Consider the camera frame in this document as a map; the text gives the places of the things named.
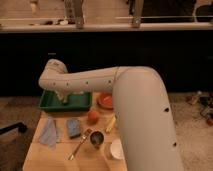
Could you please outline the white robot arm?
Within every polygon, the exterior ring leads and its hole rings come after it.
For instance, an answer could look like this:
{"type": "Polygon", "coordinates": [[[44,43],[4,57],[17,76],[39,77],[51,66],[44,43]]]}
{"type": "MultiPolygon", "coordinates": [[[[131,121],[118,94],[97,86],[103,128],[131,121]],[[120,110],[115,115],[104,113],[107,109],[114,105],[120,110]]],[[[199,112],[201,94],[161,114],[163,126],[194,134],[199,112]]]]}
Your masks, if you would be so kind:
{"type": "Polygon", "coordinates": [[[144,66],[116,66],[70,73],[50,59],[39,86],[60,99],[73,92],[108,92],[128,171],[184,171],[166,87],[158,72],[144,66]]]}

